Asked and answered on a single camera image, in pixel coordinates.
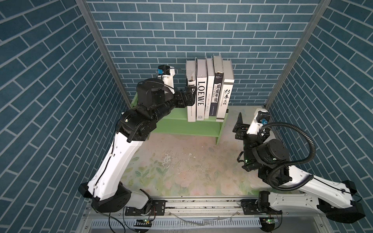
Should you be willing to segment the green two-tier shelf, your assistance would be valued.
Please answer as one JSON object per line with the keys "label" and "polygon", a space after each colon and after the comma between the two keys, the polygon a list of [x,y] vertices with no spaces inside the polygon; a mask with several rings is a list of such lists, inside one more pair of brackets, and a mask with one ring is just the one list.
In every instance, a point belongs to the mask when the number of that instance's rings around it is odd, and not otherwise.
{"label": "green two-tier shelf", "polygon": [[222,122],[217,121],[215,116],[202,121],[189,122],[187,109],[175,108],[156,123],[152,133],[214,137],[215,144],[219,144],[227,117],[228,113],[225,114]]}

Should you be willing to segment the large white black-spine book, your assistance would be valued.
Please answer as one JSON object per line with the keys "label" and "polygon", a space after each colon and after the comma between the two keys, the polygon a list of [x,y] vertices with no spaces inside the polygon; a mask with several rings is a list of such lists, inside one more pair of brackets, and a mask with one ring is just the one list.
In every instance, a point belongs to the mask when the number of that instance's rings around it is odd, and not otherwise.
{"label": "large white black-spine book", "polygon": [[235,81],[231,61],[223,60],[223,69],[224,76],[222,87],[220,89],[220,99],[217,108],[216,122],[224,122]]}

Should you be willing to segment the white book with barcode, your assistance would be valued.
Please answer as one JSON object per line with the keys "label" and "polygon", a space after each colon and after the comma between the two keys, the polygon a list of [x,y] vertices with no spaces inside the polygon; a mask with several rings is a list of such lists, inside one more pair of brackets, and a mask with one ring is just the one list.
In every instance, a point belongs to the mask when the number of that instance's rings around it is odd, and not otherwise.
{"label": "white book with barcode", "polygon": [[186,61],[186,77],[187,85],[190,87],[192,92],[192,106],[187,107],[187,120],[188,122],[196,122],[196,60]]}

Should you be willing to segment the white La Dame aux camelias book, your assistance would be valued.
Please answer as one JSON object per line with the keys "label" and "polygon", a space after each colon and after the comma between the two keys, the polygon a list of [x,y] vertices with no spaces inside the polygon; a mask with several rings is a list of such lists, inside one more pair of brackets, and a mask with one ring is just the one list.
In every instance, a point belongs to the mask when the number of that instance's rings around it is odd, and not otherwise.
{"label": "white La Dame aux camelias book", "polygon": [[206,96],[206,106],[205,106],[205,119],[208,119],[209,114],[210,114],[214,79],[215,79],[215,72],[214,72],[214,66],[213,66],[213,59],[207,58],[207,96]]}

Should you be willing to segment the white Loewe Foundation Craft Prize book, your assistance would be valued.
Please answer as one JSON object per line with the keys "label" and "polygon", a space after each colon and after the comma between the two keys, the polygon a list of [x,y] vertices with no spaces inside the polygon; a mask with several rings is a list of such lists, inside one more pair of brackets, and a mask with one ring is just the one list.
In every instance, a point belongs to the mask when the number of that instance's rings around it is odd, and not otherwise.
{"label": "white Loewe Foundation Craft Prize book", "polygon": [[196,120],[205,119],[206,93],[207,93],[207,61],[206,59],[197,59],[197,102],[196,102]]}

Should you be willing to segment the Chinese book with man portrait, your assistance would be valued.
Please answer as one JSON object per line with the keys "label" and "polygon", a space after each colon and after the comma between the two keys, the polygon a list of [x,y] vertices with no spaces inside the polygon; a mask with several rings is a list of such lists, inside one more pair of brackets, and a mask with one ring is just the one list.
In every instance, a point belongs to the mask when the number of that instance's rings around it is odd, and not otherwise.
{"label": "Chinese book with man portrait", "polygon": [[223,61],[222,61],[221,55],[213,56],[213,66],[214,66],[214,82],[213,82],[213,91],[212,91],[210,111],[209,111],[209,115],[212,117],[217,115],[220,88],[221,88],[221,84],[222,84],[223,76],[224,76]]}

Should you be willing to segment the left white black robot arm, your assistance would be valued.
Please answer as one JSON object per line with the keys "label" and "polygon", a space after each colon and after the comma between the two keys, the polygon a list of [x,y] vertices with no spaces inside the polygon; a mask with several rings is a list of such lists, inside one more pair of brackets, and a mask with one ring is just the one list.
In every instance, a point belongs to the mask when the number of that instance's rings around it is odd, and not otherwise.
{"label": "left white black robot arm", "polygon": [[98,213],[112,213],[129,207],[147,214],[152,198],[145,191],[127,189],[121,182],[133,155],[156,129],[157,123],[175,108],[196,103],[196,86],[177,90],[161,79],[151,78],[137,84],[138,103],[123,113],[114,130],[110,149],[93,178],[79,186],[84,198],[92,199]]}

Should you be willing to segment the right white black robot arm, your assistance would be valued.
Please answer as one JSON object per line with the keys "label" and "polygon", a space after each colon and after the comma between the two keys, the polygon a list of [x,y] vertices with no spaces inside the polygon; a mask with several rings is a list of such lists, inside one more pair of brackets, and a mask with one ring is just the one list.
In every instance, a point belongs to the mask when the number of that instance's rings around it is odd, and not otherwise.
{"label": "right white black robot arm", "polygon": [[[243,151],[237,161],[247,171],[257,171],[258,177],[275,192],[261,191],[256,207],[261,214],[280,214],[285,210],[304,210],[324,214],[339,223],[355,223],[364,218],[362,203],[355,201],[355,183],[349,180],[334,182],[298,168],[316,156],[316,145],[304,130],[290,123],[270,122],[264,109],[257,109],[251,124],[238,115],[233,128],[235,138],[243,141]],[[290,159],[289,150],[279,139],[271,139],[272,127],[284,127],[297,132],[309,146],[309,154],[301,160]]]}

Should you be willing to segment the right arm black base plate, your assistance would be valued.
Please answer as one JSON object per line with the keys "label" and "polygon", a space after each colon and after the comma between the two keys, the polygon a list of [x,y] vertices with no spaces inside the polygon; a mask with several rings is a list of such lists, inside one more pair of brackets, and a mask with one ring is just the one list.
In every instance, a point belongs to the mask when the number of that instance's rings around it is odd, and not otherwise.
{"label": "right arm black base plate", "polygon": [[257,210],[257,199],[243,199],[241,200],[241,208],[244,215],[259,215]]}

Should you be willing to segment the aluminium mounting rail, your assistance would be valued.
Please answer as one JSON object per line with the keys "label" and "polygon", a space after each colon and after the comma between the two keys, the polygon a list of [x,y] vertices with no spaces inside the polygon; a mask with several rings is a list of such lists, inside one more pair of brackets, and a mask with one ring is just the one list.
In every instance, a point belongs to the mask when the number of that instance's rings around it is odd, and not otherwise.
{"label": "aluminium mounting rail", "polygon": [[152,200],[165,200],[166,207],[163,216],[228,216],[244,215],[241,208],[241,200],[257,199],[256,216],[317,216],[323,215],[318,209],[318,198],[307,194],[274,194],[262,192],[258,197],[148,197],[145,193],[133,193],[130,198],[119,198],[113,202],[107,200],[99,206],[96,200],[90,200],[83,217],[104,217],[109,213],[115,216],[126,216],[126,207],[142,209],[146,203]]}

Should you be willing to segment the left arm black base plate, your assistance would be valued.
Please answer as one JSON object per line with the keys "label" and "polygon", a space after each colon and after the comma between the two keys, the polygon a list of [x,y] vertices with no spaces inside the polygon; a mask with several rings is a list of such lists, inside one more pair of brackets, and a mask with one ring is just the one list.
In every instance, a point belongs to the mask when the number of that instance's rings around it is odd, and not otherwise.
{"label": "left arm black base plate", "polygon": [[142,209],[126,207],[124,214],[126,216],[163,216],[165,207],[165,200],[152,200],[152,202],[146,203]]}

